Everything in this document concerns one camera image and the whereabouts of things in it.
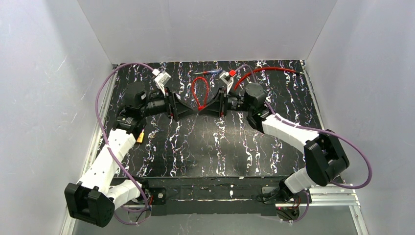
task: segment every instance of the marble pattern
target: marble pattern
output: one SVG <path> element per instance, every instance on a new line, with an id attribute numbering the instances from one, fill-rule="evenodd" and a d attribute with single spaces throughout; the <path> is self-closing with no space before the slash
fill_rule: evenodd
<path id="1" fill-rule="evenodd" d="M 253 69 L 276 66 L 302 71 L 300 61 L 171 62 L 149 65 L 161 71 L 166 70 L 172 76 L 166 86 L 196 109 L 196 101 L 190 91 L 191 82 L 197 77 L 194 72 L 218 68 L 229 71 L 244 63 Z M 246 72 L 240 72 L 238 78 Z M 320 128 L 305 77 L 282 71 L 265 71 L 256 75 L 259 83 L 268 91 L 267 99 L 276 112 L 301 125 Z M 210 100 L 224 84 L 217 74 L 205 78 L 210 84 Z M 106 127 L 112 126 L 122 107 L 126 86 L 142 81 L 146 90 L 150 91 L 156 89 L 152 80 L 152 74 L 143 67 L 130 66 L 119 71 Z M 203 101 L 206 92 L 204 82 L 197 82 L 195 90 L 198 99 Z M 237 92 L 243 94 L 243 89 L 239 88 Z M 165 114 L 156 115 L 147 118 L 144 133 L 144 142 L 134 146 L 123 160 L 132 175 L 284 176 L 305 166 L 300 151 L 252 129 L 242 112 L 232 111 L 223 118 L 195 115 L 179 122 L 170 120 Z"/>

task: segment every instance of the red cable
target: red cable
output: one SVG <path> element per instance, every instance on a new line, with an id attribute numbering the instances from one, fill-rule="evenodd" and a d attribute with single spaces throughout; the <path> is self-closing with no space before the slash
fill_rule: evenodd
<path id="1" fill-rule="evenodd" d="M 253 72 L 259 72 L 259 71 L 263 71 L 263 70 L 278 70 L 278 71 L 286 71 L 286 72 L 292 72 L 292 73 L 296 73 L 298 74 L 298 71 L 295 70 L 291 70 L 291 69 L 285 69 L 285 68 L 279 68 L 279 67 L 264 67 L 264 68 L 259 68 L 259 69 L 255 69 Z M 236 88 L 238 88 L 238 86 L 241 84 L 241 82 L 243 80 L 245 80 L 245 78 L 247 78 L 249 75 L 251 75 L 251 72 L 247 73 L 246 75 L 244 75 L 235 85 L 235 87 L 233 88 L 236 91 Z"/>
<path id="2" fill-rule="evenodd" d="M 204 105 L 200 105 L 199 100 L 197 99 L 196 94 L 194 93 L 194 84 L 197 80 L 203 80 L 206 84 L 206 95 L 205 95 Z M 193 80 L 190 89 L 192 90 L 193 97 L 196 100 L 198 110 L 202 110 L 206 106 L 206 102 L 208 100 L 208 94 L 209 94 L 209 83 L 208 83 L 208 81 L 206 81 L 206 79 L 204 77 L 196 77 L 196 79 Z"/>

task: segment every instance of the white wall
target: white wall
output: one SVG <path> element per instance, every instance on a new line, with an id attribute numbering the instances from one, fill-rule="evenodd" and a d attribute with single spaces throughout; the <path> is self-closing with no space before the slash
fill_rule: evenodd
<path id="1" fill-rule="evenodd" d="M 0 228 L 58 234 L 111 64 L 76 0 L 0 4 Z"/>
<path id="2" fill-rule="evenodd" d="M 358 190 L 370 234 L 414 234 L 415 2 L 340 0 L 307 60 L 326 128 L 369 155 L 372 183 Z M 343 175 L 361 183 L 348 151 Z"/>
<path id="3" fill-rule="evenodd" d="M 336 0 L 78 0 L 113 64 L 305 59 Z"/>

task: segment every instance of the gray floor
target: gray floor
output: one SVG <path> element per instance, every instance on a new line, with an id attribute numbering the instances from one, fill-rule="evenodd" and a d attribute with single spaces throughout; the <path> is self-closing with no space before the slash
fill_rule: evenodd
<path id="1" fill-rule="evenodd" d="M 128 220 L 125 211 L 118 211 Z M 356 235 L 348 206 L 311 206 L 307 216 L 292 226 L 278 221 L 277 217 L 259 214 L 212 214 L 153 216 L 140 226 L 128 226 L 112 219 L 108 226 L 76 221 L 75 235 Z"/>

